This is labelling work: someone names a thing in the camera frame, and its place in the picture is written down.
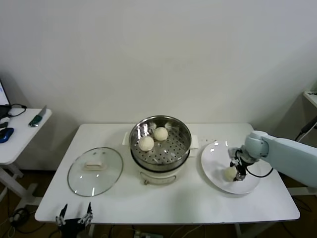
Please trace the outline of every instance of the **table leg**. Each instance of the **table leg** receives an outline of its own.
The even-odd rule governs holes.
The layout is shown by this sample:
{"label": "table leg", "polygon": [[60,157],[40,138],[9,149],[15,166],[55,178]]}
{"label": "table leg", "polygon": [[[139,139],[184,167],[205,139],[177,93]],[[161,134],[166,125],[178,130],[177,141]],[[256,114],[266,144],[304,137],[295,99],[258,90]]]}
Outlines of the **table leg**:
{"label": "table leg", "polygon": [[89,232],[88,232],[89,237],[94,237],[94,229],[95,229],[95,224],[90,224]]}
{"label": "table leg", "polygon": [[34,197],[32,195],[37,187],[36,183],[32,183],[26,190],[15,180],[14,177],[7,174],[3,168],[0,168],[0,182],[21,198],[16,209],[25,207],[26,205],[38,206],[42,200],[41,197]]}
{"label": "table leg", "polygon": [[20,169],[14,164],[10,164],[6,166],[14,175],[18,175],[19,178],[23,177],[23,173]]}
{"label": "table leg", "polygon": [[314,187],[288,187],[287,190],[291,194],[291,196],[305,196],[317,194],[317,188]]}
{"label": "table leg", "polygon": [[[18,175],[13,175],[12,178],[16,179],[18,177]],[[2,201],[2,199],[4,198],[4,196],[6,196],[6,193],[8,192],[8,188],[5,187],[1,194],[0,194],[0,202]]]}
{"label": "table leg", "polygon": [[237,237],[238,238],[254,238],[261,232],[265,231],[267,228],[271,227],[274,225],[275,222],[270,222],[270,223],[256,223],[253,225],[251,228],[246,230],[245,232],[241,232],[240,230],[240,225],[239,224],[234,224],[237,232]]}

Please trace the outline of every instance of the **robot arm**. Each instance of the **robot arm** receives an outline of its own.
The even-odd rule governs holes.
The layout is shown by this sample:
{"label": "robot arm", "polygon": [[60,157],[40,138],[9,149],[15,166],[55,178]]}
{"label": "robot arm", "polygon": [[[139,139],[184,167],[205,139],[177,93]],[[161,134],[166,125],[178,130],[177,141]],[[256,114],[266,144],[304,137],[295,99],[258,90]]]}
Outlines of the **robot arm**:
{"label": "robot arm", "polygon": [[243,180],[244,169],[262,159],[289,177],[317,187],[317,148],[253,131],[246,137],[244,146],[229,149],[229,156],[230,166],[237,169],[236,180]]}

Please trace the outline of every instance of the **knife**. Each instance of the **knife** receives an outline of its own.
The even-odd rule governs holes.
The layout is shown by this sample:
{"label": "knife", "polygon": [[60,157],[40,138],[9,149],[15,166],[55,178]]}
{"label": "knife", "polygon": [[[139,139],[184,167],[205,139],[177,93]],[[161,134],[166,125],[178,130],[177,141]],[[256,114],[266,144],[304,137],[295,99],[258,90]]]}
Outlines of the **knife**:
{"label": "knife", "polygon": [[43,116],[46,113],[46,107],[43,107],[42,110],[39,112],[39,114],[37,114],[29,123],[30,127],[36,127],[39,126],[39,122],[43,119]]}

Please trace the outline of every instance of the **blue mouse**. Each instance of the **blue mouse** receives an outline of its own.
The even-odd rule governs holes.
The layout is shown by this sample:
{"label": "blue mouse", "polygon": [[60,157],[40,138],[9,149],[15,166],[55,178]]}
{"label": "blue mouse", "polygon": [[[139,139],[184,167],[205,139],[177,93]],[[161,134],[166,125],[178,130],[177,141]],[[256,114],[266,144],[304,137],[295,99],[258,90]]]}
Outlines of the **blue mouse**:
{"label": "blue mouse", "polygon": [[9,140],[10,136],[13,134],[14,129],[12,127],[7,127],[0,130],[0,143],[5,143]]}

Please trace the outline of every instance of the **power strip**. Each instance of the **power strip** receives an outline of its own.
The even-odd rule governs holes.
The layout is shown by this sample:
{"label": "power strip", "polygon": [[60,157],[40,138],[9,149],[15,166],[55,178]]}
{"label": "power strip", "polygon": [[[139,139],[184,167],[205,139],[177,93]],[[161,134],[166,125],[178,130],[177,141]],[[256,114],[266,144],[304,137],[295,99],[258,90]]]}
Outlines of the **power strip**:
{"label": "power strip", "polygon": [[164,238],[164,237],[157,234],[150,234],[150,233],[143,233],[140,231],[136,231],[134,233],[134,238]]}

